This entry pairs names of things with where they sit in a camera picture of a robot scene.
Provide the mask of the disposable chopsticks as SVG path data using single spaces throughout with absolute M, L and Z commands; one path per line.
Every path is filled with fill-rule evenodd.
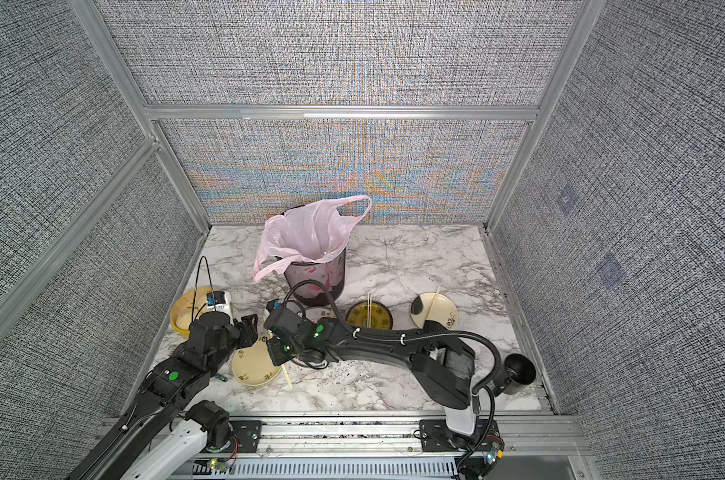
M 268 334 L 268 342 L 272 340 L 274 337 L 274 334 L 270 333 Z M 288 369 L 286 369 L 286 364 L 282 364 L 280 366 L 280 371 L 282 371 L 282 376 L 284 376 L 284 380 L 286 380 L 286 385 L 288 385 L 288 390 L 292 390 L 294 386 L 292 386 L 292 380 L 290 380 L 290 374 L 288 374 Z
M 433 314 L 436 312 L 436 308 L 440 305 L 442 291 L 438 288 L 431 298 L 427 314 L 425 315 L 425 321 L 433 321 Z
M 367 328 L 372 328 L 373 320 L 373 296 L 369 293 L 367 301 Z

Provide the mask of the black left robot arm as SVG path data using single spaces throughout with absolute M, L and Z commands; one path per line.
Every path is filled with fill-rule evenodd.
M 126 413 L 68 474 L 70 479 L 118 479 L 150 440 L 170 425 L 210 384 L 228 358 L 258 341 L 258 315 L 234 321 L 209 311 L 190 324 L 188 340 L 152 368 Z

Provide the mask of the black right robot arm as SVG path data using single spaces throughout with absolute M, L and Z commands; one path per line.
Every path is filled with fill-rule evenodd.
M 274 365 L 366 361 L 408 370 L 430 399 L 445 408 L 450 432 L 466 438 L 476 434 L 476 353 L 467 342 L 488 345 L 482 336 L 451 331 L 436 321 L 409 330 L 362 328 L 336 318 L 312 322 L 278 301 L 270 302 L 266 311 L 264 327 L 272 333 L 268 354 Z

